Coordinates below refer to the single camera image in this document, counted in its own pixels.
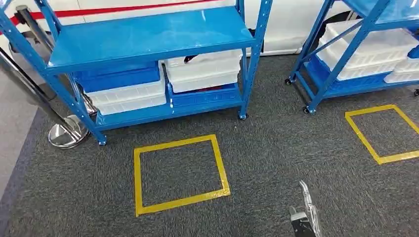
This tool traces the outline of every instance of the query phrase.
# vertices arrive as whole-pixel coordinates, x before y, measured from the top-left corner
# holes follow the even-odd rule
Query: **blue plastic crate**
[[[181,93],[174,93],[171,84],[168,83],[168,92],[173,106],[176,107],[237,100],[240,98],[237,83],[222,85],[220,86],[220,89],[207,91],[195,90]]]
[[[85,92],[150,83],[160,80],[159,63],[124,65],[104,70],[80,72],[76,76]]]
[[[330,69],[325,62],[317,57],[317,55],[313,56],[310,62],[307,64],[307,70],[309,71],[310,76],[312,77],[314,83],[317,87],[323,86],[327,77],[330,74]],[[315,72],[316,75],[321,76],[313,76],[311,72]],[[348,80],[335,80],[332,85],[329,87],[330,91],[334,90],[342,90],[346,88],[359,88],[365,87],[368,85],[380,84],[382,83],[382,79],[390,74],[391,72],[371,75],[361,78],[354,78]]]

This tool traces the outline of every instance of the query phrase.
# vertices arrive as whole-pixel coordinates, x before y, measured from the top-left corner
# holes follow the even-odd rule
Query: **yellow tape square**
[[[182,198],[178,200],[163,202],[163,203],[159,203],[155,205],[143,206],[142,192],[141,192],[140,154],[144,152],[152,152],[152,151],[179,147],[183,145],[204,142],[204,141],[211,141],[212,149],[214,151],[215,161],[218,168],[218,173],[221,179],[222,189],[205,193],[205,194],[195,195],[192,197],[186,197],[186,198]],[[137,217],[141,214],[163,211],[163,210],[172,209],[179,206],[185,206],[185,205],[189,205],[189,204],[193,204],[193,203],[197,203],[201,201],[206,201],[206,200],[230,195],[230,187],[227,182],[227,175],[225,173],[224,165],[221,159],[221,153],[220,153],[220,148],[218,147],[217,137],[214,134],[212,134],[212,135],[195,137],[195,138],[190,138],[190,139],[185,139],[185,140],[180,140],[180,141],[175,141],[175,142],[162,143],[162,144],[153,145],[153,146],[135,148],[134,149],[134,187],[135,187],[135,216]]]
[[[362,134],[362,132],[359,130],[358,126],[355,124],[353,119],[351,118],[352,116],[364,115],[364,114],[380,112],[380,111],[385,111],[385,110],[395,110],[400,115],[400,117],[402,117],[409,124],[409,126],[412,127],[416,131],[416,133],[419,134],[419,128],[416,126],[416,124],[409,117],[407,117],[407,115],[403,111],[401,111],[399,107],[397,107],[396,105],[383,105],[383,106],[378,106],[378,107],[371,107],[367,109],[346,112],[345,118],[348,121],[348,123],[351,125],[352,129],[355,131],[356,135],[358,135],[359,139],[361,139],[362,143],[365,145],[365,147],[367,147],[368,151],[371,153],[371,155],[377,161],[378,164],[384,164],[384,163],[419,157],[419,151],[380,157],[377,154],[377,152],[374,150],[374,148],[371,146],[371,144],[368,142],[368,140],[365,138],[365,136]]]

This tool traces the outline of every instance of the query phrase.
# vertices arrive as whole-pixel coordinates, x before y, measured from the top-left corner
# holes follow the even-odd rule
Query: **chrome stanchion post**
[[[39,90],[39,87],[2,48],[0,48],[0,70],[57,123],[48,134],[48,140],[53,146],[61,149],[73,148],[89,134],[89,130],[77,116],[70,115],[62,118],[48,103],[48,98]]]
[[[17,6],[16,11],[18,13],[17,14],[18,20],[22,24],[26,23],[28,25],[29,29],[31,29],[31,31],[34,33],[35,38],[43,46],[45,46],[45,48],[51,54],[52,50],[54,49],[55,44],[52,40],[50,40],[47,33],[41,28],[40,25],[38,25],[36,20],[32,17],[31,13],[29,12],[28,6],[26,5]],[[59,77],[62,79],[69,80],[68,75],[66,74],[61,74]],[[85,95],[82,91],[81,91],[81,94],[83,97],[84,105],[86,106],[86,109],[87,109],[87,113],[89,115],[95,114],[97,112],[97,109],[93,106],[90,98],[87,95]]]

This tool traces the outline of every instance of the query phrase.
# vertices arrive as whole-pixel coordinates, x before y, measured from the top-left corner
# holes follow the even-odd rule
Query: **blue metal shelf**
[[[324,1],[319,15],[317,16],[317,19],[311,29],[310,35],[302,48],[301,54],[298,56],[297,63],[286,81],[287,84],[289,84],[295,82],[297,79],[300,80],[302,87],[311,98],[311,101],[308,102],[305,111],[315,113],[319,103],[326,98],[385,90],[410,84],[419,84],[419,80],[385,83],[384,78],[390,72],[345,81],[337,80],[337,76],[357,50],[361,42],[367,37],[369,32],[394,28],[418,28],[419,3],[417,3],[416,0],[343,0],[349,7],[361,15],[363,20],[323,46],[310,52],[310,49],[316,40],[317,34],[319,33],[327,13],[332,7],[334,1],[335,0]],[[330,70],[325,63],[318,59],[316,53],[325,49],[333,42],[336,42],[357,28],[359,28],[359,30],[355,34],[352,42],[342,54],[333,70]],[[417,54],[418,51],[419,47],[416,47],[410,52],[410,54]],[[304,66],[314,84],[317,86],[317,93],[312,91],[308,83],[301,75],[300,70]]]
[[[132,59],[147,62],[250,47],[254,42],[233,6],[84,23],[63,26],[47,70],[83,71]]]
[[[0,0],[0,9],[6,10],[12,0]]]
[[[272,0],[261,0],[254,36],[244,22],[244,0],[236,0],[235,6],[70,26],[61,25],[47,0],[34,2],[44,15],[55,39],[55,47],[47,64],[17,30],[4,10],[0,10],[0,31],[37,70],[71,112],[86,125],[100,145],[107,142],[101,131],[123,126],[231,107],[240,107],[239,118],[246,118]],[[251,57],[247,64],[246,49],[249,47]],[[229,97],[231,100],[210,102],[211,98],[208,98],[204,99],[205,103],[181,107],[167,103],[113,115],[103,116],[99,113],[94,122],[87,114],[82,93],[76,84],[75,75],[83,72],[113,72],[127,65],[239,48],[243,52],[242,93],[236,88],[236,95]],[[57,75],[62,73],[69,75],[73,93],[69,93],[57,79]]]
[[[353,11],[367,17],[378,0],[343,0]],[[415,0],[389,0],[379,19],[375,30],[404,28],[419,23],[419,2]]]
[[[238,96],[234,100],[213,102],[213,103],[202,103],[190,106],[179,106],[174,107],[170,103],[166,103],[160,106],[149,107],[145,109],[127,111],[123,113],[101,115],[98,114],[96,117],[96,125],[99,130],[108,130],[119,127],[131,126],[141,123],[153,122],[164,119],[172,119],[176,117],[182,117],[186,115],[193,115],[199,113],[205,113],[209,111],[222,110],[232,107],[238,107],[243,104],[240,92],[236,91]]]
[[[317,56],[309,62],[304,63],[305,68],[317,88],[321,88],[330,75],[327,65]],[[390,73],[382,73],[369,77],[355,78],[338,81],[337,79],[330,85],[329,90],[324,94],[324,98],[333,98],[346,95],[354,95],[378,90],[385,90],[406,85],[418,84],[419,81],[406,81],[397,83],[386,83],[384,78]]]

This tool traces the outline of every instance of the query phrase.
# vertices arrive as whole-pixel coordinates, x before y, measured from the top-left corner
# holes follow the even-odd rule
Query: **white bin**
[[[237,77],[235,81],[231,81],[231,77],[223,81],[223,75],[239,73],[242,51],[229,50],[200,54],[186,64],[184,58],[172,58],[165,61],[168,79],[175,93],[237,82]]]
[[[419,58],[409,58],[397,64],[395,70],[399,72],[419,72]]]
[[[413,80],[419,80],[419,72],[393,71],[390,75],[384,78],[386,83],[406,82]]]
[[[86,95],[89,96],[92,99],[92,102],[96,105],[127,101],[154,94],[164,94],[165,78],[161,65],[159,66],[159,71],[159,81],[89,92],[86,93]]]
[[[324,44],[323,40],[320,39],[319,45],[322,46],[323,44]],[[335,52],[331,51],[329,47],[318,52],[317,56],[322,61],[324,61],[328,66],[336,65],[337,61],[340,58],[340,56],[336,55]],[[351,67],[350,65],[346,65],[342,69],[340,74],[337,76],[337,79],[348,80],[348,79],[371,76],[371,75],[380,74],[380,73],[391,72],[394,70],[394,68],[399,62],[401,62],[401,60],[389,61],[389,62],[383,62],[383,63],[377,63],[377,64],[369,64],[363,67]]]
[[[86,93],[102,115],[138,110],[166,103],[165,76],[159,66],[160,80]]]
[[[322,41],[324,43],[329,42],[359,21],[360,19],[327,24]],[[333,51],[335,55],[340,58],[358,30],[359,28],[329,45],[329,50]],[[347,62],[346,66],[351,68],[365,67],[371,64],[402,60],[406,58],[410,50],[415,48],[418,43],[419,42],[404,29],[370,32]],[[331,69],[333,69],[335,65],[336,63],[328,64]]]
[[[154,94],[138,99],[107,104],[94,104],[102,115],[116,114],[131,110],[139,110],[166,103],[165,94]]]
[[[231,72],[224,72],[217,75],[184,79],[184,80],[171,80],[170,78],[168,79],[173,88],[173,92],[180,93],[184,91],[198,90],[198,89],[203,89],[203,88],[236,83],[237,74],[239,73],[239,70],[240,69],[234,70]]]

